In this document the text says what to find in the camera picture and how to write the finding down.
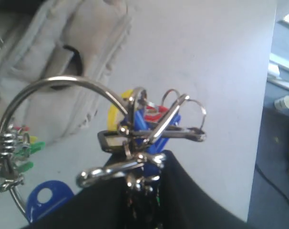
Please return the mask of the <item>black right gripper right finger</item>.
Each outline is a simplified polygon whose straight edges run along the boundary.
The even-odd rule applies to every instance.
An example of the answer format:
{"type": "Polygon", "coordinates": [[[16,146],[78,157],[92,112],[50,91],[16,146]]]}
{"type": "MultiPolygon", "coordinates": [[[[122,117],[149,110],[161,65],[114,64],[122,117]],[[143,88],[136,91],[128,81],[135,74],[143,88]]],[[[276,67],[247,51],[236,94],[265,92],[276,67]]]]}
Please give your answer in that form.
{"type": "Polygon", "coordinates": [[[161,220],[165,229],[252,229],[214,201],[165,150],[160,180],[161,220]]]}

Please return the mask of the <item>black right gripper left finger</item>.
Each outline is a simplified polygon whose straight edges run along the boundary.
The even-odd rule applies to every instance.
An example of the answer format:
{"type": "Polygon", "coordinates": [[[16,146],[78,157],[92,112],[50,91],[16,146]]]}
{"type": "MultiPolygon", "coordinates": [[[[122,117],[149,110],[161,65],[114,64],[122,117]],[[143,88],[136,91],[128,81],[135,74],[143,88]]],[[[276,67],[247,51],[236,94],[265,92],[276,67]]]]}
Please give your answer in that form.
{"type": "Polygon", "coordinates": [[[134,164],[113,164],[81,172],[74,194],[62,181],[39,184],[26,203],[28,229],[128,229],[131,221],[125,175],[134,164]]]}

